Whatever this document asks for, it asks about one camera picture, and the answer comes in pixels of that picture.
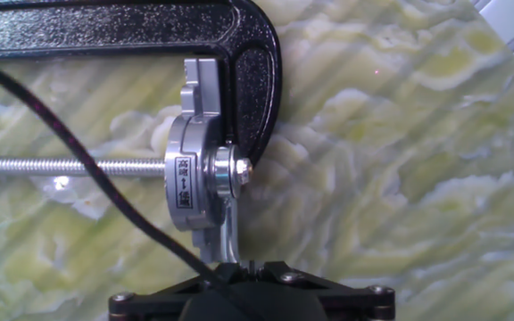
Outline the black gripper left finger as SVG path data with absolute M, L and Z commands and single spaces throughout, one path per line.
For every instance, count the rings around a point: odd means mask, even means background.
M 227 321 L 247 317 L 200 276 L 151 294 L 120 292 L 109 299 L 110 321 Z

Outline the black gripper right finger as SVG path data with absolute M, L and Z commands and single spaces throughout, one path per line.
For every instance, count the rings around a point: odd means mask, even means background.
M 325 277 L 289 267 L 283 261 L 251 261 L 251 275 L 257 282 L 298 290 L 315 299 L 328 320 L 394 320 L 394 289 L 373 284 L 352 288 Z

